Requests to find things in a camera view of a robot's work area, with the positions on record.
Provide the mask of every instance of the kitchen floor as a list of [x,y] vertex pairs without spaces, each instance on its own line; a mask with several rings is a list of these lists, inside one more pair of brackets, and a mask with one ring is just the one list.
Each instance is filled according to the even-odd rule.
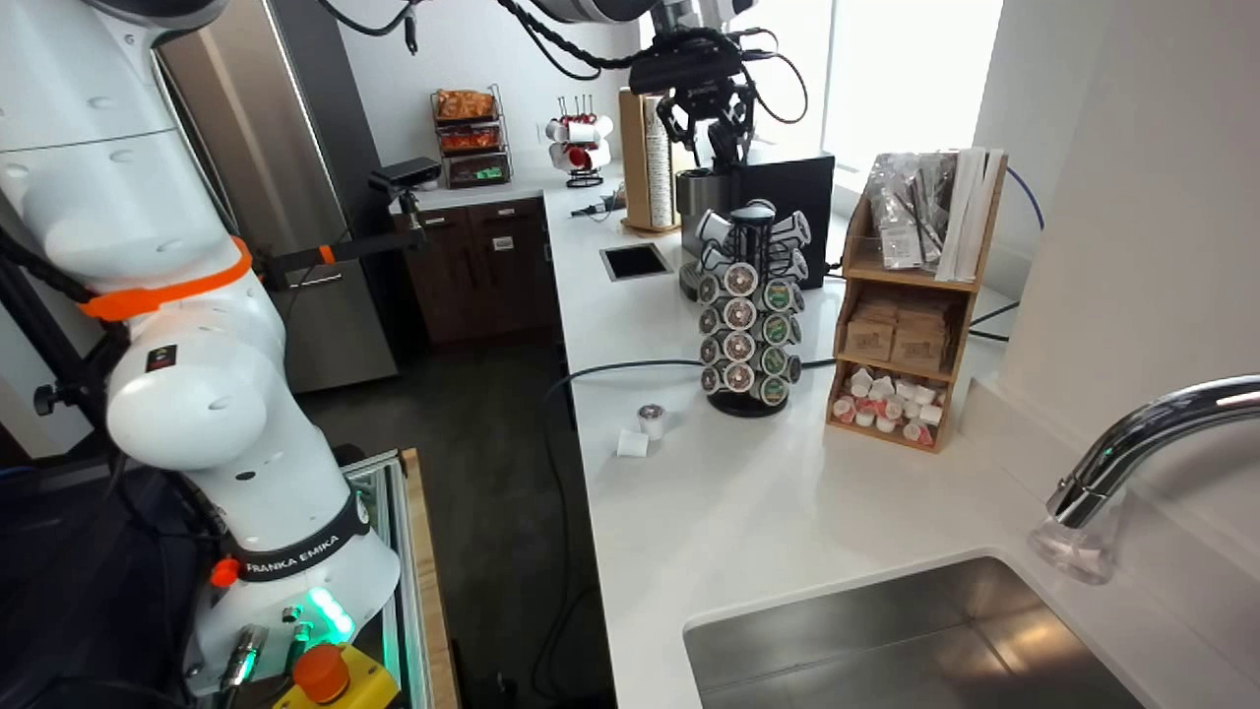
[[616,706],[585,496],[568,500],[562,546],[554,486],[578,480],[578,453],[568,398],[544,402],[560,375],[552,342],[487,342],[302,398],[334,446],[422,453],[468,709]]

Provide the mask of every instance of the green light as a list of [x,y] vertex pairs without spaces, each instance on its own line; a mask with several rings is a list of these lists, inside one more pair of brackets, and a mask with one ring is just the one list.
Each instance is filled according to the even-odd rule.
[[313,647],[352,647],[355,642],[355,622],[347,616],[347,608],[338,600],[330,600],[330,589],[313,588],[297,608],[297,642],[302,650]]

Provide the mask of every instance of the refrigerator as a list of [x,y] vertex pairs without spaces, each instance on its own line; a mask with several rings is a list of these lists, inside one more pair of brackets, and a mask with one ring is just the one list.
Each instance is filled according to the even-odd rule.
[[[334,19],[313,0],[232,0],[159,48],[169,97],[230,232],[259,260],[392,232],[375,136]],[[287,383],[300,392],[397,375],[403,256],[287,270]]]

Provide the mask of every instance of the wooden cabinet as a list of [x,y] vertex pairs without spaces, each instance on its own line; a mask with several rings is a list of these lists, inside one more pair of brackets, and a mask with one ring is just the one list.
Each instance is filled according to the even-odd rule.
[[938,279],[930,270],[883,266],[873,212],[868,198],[858,199],[842,248],[841,366],[826,392],[826,423],[835,428],[940,450],[998,205],[1002,180],[989,180],[977,212],[974,275]]
[[548,232],[539,199],[422,212],[403,218],[397,230],[426,230],[431,235],[426,248],[406,256],[431,342],[544,325]]

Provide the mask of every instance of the dark wood cabinet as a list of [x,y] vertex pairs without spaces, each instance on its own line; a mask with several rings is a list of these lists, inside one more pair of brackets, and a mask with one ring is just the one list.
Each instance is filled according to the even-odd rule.
[[409,282],[431,342],[523,335],[548,310],[548,232],[539,199],[477,205],[403,218],[431,243],[409,252]]

